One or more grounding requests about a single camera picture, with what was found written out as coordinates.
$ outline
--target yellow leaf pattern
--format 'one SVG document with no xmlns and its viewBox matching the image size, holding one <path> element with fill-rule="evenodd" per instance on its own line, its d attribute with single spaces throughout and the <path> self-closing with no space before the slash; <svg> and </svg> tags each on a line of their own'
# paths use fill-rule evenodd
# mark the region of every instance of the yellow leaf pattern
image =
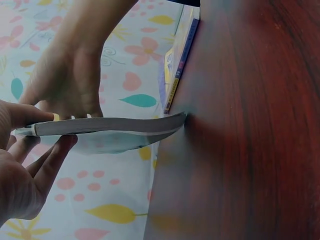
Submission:
<svg viewBox="0 0 320 240">
<path fill-rule="evenodd" d="M 170 25 L 174 20 L 167 15 L 157 15 L 148 19 L 150 22 L 162 25 Z"/>
<path fill-rule="evenodd" d="M 153 160 L 153 169 L 156 170 L 157 160 Z"/>
<path fill-rule="evenodd" d="M 12 238 L 15 239 L 23 239 L 23 240 L 38 240 L 38 238 L 33 237 L 34 235 L 44 235 L 51 231 L 51 228 L 38 228 L 33 229 L 35 225 L 39 221 L 39 216 L 37 216 L 35 219 L 29 221 L 29 226 L 25 228 L 25 225 L 22 220 L 16 219 L 19 226 L 16 225 L 13 220 L 7 221 L 5 224 L 12 228 L 13 230 L 17 231 L 15 232 L 6 232 L 6 234 Z"/>
<path fill-rule="evenodd" d="M 0 57 L 0 76 L 4 74 L 7 67 L 7 56 Z"/>
<path fill-rule="evenodd" d="M 6 234 L 7 234 L 9 237 L 12 237 L 12 238 L 15 238 L 15 239 L 23 239 L 21 235 L 16 234 L 16 233 L 13 233 L 13 232 L 6 232 Z"/>
<path fill-rule="evenodd" d="M 122 24 L 118 24 L 111 32 L 109 38 L 116 36 L 118 39 L 125 42 L 126 40 L 124 36 L 131 35 L 131 33 L 127 32 L 127 30 L 127 28 L 122 27 Z"/>
<path fill-rule="evenodd" d="M 136 220 L 137 216 L 146 216 L 147 214 L 135 214 L 130 208 L 118 204 L 101 205 L 89 210 L 86 213 L 99 219 L 107 220 L 116 224 L 129 224 Z"/>
<path fill-rule="evenodd" d="M 145 146 L 140 148 L 139 150 L 140 158 L 144 161 L 148 161 L 151 159 L 151 148 L 149 146 Z"/>
<path fill-rule="evenodd" d="M 23 60 L 20 62 L 20 66 L 23 68 L 31 67 L 32 65 L 35 65 L 36 62 L 32 60 Z"/>
<path fill-rule="evenodd" d="M 41 0 L 38 5 L 46 6 L 52 3 L 53 0 Z"/>
<path fill-rule="evenodd" d="M 175 41 L 175 35 L 170 34 L 170 37 L 163 37 L 163 40 L 166 40 L 167 44 L 173 45 Z"/>
<path fill-rule="evenodd" d="M 59 0 L 59 3 L 56 4 L 56 7 L 58 8 L 58 12 L 61 12 L 62 10 L 68 10 L 68 0 Z"/>
</svg>

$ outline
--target open book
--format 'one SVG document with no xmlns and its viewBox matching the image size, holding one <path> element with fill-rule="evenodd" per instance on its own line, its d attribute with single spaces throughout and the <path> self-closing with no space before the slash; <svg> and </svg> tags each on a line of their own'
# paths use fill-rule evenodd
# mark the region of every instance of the open book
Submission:
<svg viewBox="0 0 320 240">
<path fill-rule="evenodd" d="M 36 123 L 15 131 L 16 135 L 39 136 L 52 145 L 61 135 L 77 134 L 72 150 L 83 154 L 119 154 L 143 148 L 169 137 L 186 120 L 185 113 L 157 119 L 117 117 L 79 118 Z"/>
</svg>

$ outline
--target floral tablecloth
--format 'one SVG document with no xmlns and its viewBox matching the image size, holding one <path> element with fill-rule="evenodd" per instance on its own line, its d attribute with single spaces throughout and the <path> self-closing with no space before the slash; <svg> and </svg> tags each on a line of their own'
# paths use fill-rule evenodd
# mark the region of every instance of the floral tablecloth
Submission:
<svg viewBox="0 0 320 240">
<path fill-rule="evenodd" d="M 0 0 L 0 99 L 17 102 L 70 0 Z M 179 5 L 140 0 L 114 29 L 101 58 L 107 117 L 161 116 L 159 60 L 173 43 Z M 1 240 L 142 240 L 158 145 L 121 154 L 71 152 L 47 202 L 31 221 L 12 219 Z M 39 144 L 24 165 L 47 147 Z"/>
</svg>

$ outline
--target wooden surface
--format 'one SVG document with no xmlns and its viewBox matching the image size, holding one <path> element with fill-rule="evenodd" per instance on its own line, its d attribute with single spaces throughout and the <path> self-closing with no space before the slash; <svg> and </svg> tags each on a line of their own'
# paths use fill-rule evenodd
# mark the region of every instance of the wooden surface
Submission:
<svg viewBox="0 0 320 240">
<path fill-rule="evenodd" d="M 318 240 L 320 1 L 201 4 L 144 240 Z"/>
</svg>

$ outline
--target hand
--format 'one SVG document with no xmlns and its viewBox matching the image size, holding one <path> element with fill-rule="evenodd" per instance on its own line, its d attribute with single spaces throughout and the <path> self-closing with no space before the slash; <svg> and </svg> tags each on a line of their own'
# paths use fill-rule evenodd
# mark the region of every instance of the hand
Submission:
<svg viewBox="0 0 320 240">
<path fill-rule="evenodd" d="M 60 119 L 103 117 L 99 102 L 100 58 L 98 53 L 73 50 L 53 41 L 37 61 L 20 98 L 21 104 L 36 105 L 59 114 Z"/>
<path fill-rule="evenodd" d="M 52 113 L 34 106 L 0 101 L 0 227 L 8 219 L 33 219 L 43 205 L 58 171 L 77 137 L 62 136 L 27 168 L 21 164 L 40 138 L 27 136 L 16 142 L 10 132 L 26 125 L 52 121 Z"/>
</svg>

